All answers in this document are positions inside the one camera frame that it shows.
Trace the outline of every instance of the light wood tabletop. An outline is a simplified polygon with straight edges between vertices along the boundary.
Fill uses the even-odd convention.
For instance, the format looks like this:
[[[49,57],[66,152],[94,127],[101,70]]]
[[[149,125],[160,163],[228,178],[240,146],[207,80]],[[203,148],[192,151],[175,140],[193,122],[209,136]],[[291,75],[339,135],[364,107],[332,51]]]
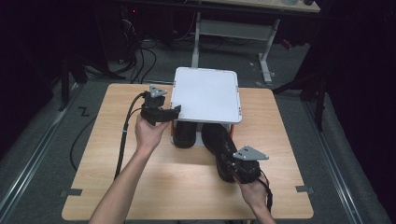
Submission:
[[[281,9],[288,11],[300,11],[300,12],[314,12],[319,13],[320,7],[316,2],[311,6],[307,6],[303,0],[298,0],[295,5],[287,5],[285,2],[288,0],[202,0],[202,2],[211,2],[219,4],[231,4],[239,5],[244,7],[265,7],[271,9]]]
[[[169,108],[172,86],[163,108]],[[66,220],[87,220],[111,185],[117,167],[120,139],[132,100],[148,85],[112,84],[108,87],[91,137],[78,167],[63,210]],[[280,117],[274,95],[266,89],[240,88],[242,121],[234,126],[233,140],[239,149],[249,145],[270,157],[260,161],[274,193],[274,218],[311,218],[313,209],[303,186],[299,167]],[[135,108],[143,100],[138,100]],[[132,157],[135,113],[130,119],[122,165]],[[177,148],[172,145],[170,127],[165,130],[138,183],[127,219],[252,219],[235,183],[223,182],[215,157],[204,147]]]

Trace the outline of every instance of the forearm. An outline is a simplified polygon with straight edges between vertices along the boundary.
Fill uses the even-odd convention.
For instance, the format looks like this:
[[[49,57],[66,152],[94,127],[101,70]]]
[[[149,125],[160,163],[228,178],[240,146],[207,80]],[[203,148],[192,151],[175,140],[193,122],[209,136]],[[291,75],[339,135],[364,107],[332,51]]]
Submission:
[[[132,156],[107,190],[102,201],[99,202],[90,223],[122,223],[125,220],[134,198],[137,183],[148,160],[148,154],[135,153]]]
[[[250,207],[260,224],[274,224],[276,223],[268,211],[267,207]]]

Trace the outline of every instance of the white lid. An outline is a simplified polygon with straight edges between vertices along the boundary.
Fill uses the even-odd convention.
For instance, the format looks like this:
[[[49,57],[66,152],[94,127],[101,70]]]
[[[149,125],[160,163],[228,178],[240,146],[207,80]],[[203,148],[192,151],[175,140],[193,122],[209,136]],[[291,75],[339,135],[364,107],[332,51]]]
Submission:
[[[239,123],[242,120],[238,79],[233,71],[179,67],[171,108],[181,105],[178,120]]]

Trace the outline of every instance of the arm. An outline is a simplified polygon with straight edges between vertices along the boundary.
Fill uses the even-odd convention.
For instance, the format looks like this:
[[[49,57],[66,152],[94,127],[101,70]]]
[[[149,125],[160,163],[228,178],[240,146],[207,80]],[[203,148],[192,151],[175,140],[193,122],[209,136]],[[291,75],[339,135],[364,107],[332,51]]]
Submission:
[[[160,144],[163,131],[168,124],[169,122],[165,122],[154,127],[140,115],[137,116],[134,126],[136,152],[97,205],[90,223],[122,223],[125,220],[134,198],[137,182],[151,153]]]
[[[267,184],[264,175],[260,176],[260,180]],[[242,196],[257,220],[259,220],[261,224],[276,223],[267,208],[267,192],[265,187],[259,181],[254,181],[249,184],[241,184],[236,179],[235,181],[241,188]]]

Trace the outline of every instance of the gray floor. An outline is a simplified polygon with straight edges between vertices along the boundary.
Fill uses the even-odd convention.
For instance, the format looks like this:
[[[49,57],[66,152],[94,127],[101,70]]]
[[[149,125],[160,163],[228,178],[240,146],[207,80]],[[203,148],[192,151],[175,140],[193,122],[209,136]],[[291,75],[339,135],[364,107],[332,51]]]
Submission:
[[[200,67],[233,70],[238,74],[239,86],[250,88],[273,89],[291,81],[309,49],[308,45],[290,50],[274,45],[268,57],[270,70],[275,73],[274,83],[265,85],[256,56],[263,44],[251,41],[240,45],[242,43],[240,40],[229,40],[229,42],[231,43],[225,43],[217,49],[210,49],[217,47],[216,44],[204,43]],[[191,46],[174,45],[169,48],[158,44],[151,50],[156,53],[157,62],[145,78],[146,81],[172,82],[177,67],[191,65]],[[147,70],[153,62],[153,57],[146,51],[144,53]],[[119,66],[112,63],[113,69]],[[131,72],[124,75],[128,80]],[[62,219],[65,197],[61,196],[61,192],[70,188],[75,175],[69,160],[70,149],[78,133],[98,113],[106,87],[112,82],[115,81],[106,77],[90,76],[89,82],[78,88],[81,90],[80,94],[65,113],[59,128],[53,135],[46,156],[13,209],[8,223],[69,223]],[[7,195],[24,165],[34,153],[41,136],[58,115],[57,110],[61,105],[59,85],[55,87],[54,93],[54,98],[36,114],[7,156],[0,161],[2,198]],[[350,223],[329,173],[316,129],[311,124],[304,104],[300,102],[295,91],[277,95],[276,102],[304,182],[314,191],[309,194],[309,198],[315,212],[314,216],[308,220],[277,220],[277,222]],[[362,223],[390,223],[345,139],[328,97],[325,104],[323,133],[350,189]],[[88,117],[81,116],[80,107],[87,108],[85,113],[89,115]],[[91,129],[92,125],[77,140],[72,158],[76,164],[79,164]]]

